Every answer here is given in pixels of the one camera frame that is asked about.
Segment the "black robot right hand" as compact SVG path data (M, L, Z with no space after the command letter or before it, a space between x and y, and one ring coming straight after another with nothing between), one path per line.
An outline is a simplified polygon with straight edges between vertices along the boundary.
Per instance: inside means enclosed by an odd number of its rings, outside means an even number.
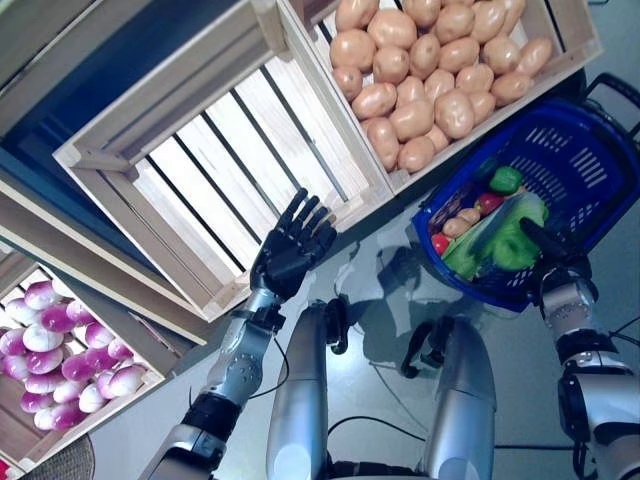
M540 279L557 271L573 273L584 279L592 278L588 256L577 244L529 218L522 218L519 225L521 231L540 249L540 259L534 267L534 273Z

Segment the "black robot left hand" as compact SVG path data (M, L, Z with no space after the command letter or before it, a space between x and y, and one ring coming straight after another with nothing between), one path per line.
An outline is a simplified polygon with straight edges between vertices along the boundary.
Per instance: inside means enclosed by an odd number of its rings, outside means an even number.
M267 234L250 271L253 293L267 292L284 303L299 291L306 274L326 256L337 231L316 195L299 188Z

